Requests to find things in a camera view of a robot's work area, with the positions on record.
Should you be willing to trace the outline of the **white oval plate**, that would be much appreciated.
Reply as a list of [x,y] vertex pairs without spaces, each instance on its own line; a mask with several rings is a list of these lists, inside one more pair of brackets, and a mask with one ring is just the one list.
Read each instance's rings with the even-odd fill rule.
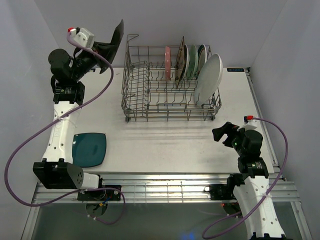
[[213,54],[204,64],[197,78],[194,102],[197,106],[208,101],[218,89],[223,75],[223,62],[219,54]]

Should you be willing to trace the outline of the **pink dotted scalloped plate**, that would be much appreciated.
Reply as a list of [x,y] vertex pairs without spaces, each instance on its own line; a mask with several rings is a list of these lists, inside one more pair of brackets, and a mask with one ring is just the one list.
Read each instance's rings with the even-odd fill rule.
[[169,81],[171,79],[171,48],[169,46],[165,47],[165,80]]

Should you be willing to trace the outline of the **cream floral square plate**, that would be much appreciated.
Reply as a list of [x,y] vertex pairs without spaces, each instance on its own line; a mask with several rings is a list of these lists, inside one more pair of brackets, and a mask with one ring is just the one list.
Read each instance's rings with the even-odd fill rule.
[[180,81],[183,79],[185,73],[185,65],[185,37],[183,36],[180,42],[175,63],[175,84],[177,88],[180,84]]

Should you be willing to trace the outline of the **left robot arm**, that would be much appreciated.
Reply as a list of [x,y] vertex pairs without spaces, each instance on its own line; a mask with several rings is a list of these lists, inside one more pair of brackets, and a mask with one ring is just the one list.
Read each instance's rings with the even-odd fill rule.
[[[95,42],[90,48],[77,45],[73,55],[61,48],[49,54],[54,118],[42,160],[33,165],[33,172],[46,188],[89,187],[95,200],[106,195],[106,187],[97,177],[83,175],[83,167],[75,165],[71,142],[80,110],[87,105],[82,77],[94,67],[101,72],[110,69],[118,48],[116,43]],[[125,119],[214,119],[221,107],[220,55],[208,54],[205,45],[181,44],[175,61],[169,47],[164,56],[162,63],[132,62],[126,53],[121,87]]]

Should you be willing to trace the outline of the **green floral plate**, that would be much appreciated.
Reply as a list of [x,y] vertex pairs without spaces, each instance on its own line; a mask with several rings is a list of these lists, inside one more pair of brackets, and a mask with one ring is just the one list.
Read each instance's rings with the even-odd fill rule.
[[186,77],[188,80],[190,80],[195,76],[197,66],[198,66],[198,50],[194,44],[190,46],[188,54],[189,54],[189,64],[188,64]]

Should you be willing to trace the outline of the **green red rimmed white plate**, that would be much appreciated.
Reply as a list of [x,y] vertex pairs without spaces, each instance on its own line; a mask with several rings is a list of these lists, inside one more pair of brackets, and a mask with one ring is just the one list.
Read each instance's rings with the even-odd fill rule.
[[197,65],[197,72],[200,73],[202,70],[203,66],[208,60],[207,57],[207,48],[204,44],[201,44],[198,48],[198,65]]

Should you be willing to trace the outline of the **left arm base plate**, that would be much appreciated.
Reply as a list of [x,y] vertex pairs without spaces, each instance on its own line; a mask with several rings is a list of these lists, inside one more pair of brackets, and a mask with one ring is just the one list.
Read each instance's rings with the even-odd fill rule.
[[122,190],[121,185],[102,185],[99,188],[108,188],[99,191],[89,191],[85,193],[78,193],[78,201],[120,201],[121,194],[119,190]]

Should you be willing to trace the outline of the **dark teal plate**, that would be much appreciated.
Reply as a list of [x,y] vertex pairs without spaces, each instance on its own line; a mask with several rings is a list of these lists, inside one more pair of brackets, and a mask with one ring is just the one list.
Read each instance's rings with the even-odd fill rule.
[[86,132],[73,136],[73,164],[81,168],[93,168],[101,165],[107,152],[105,133]]

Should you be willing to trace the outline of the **black floral square plate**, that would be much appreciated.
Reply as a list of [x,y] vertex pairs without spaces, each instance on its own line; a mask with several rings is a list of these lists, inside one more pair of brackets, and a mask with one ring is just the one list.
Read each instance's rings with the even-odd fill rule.
[[117,25],[117,27],[115,28],[111,38],[111,42],[109,44],[107,60],[110,64],[113,63],[116,57],[123,35],[124,35],[124,20],[122,19],[120,23]]

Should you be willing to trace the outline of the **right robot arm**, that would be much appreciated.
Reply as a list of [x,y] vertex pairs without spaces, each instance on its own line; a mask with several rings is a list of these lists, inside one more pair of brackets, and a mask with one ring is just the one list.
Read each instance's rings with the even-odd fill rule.
[[237,152],[239,173],[229,176],[225,191],[239,204],[248,239],[284,240],[285,232],[268,193],[269,172],[261,157],[262,143],[262,134],[253,128],[231,126],[223,144]]

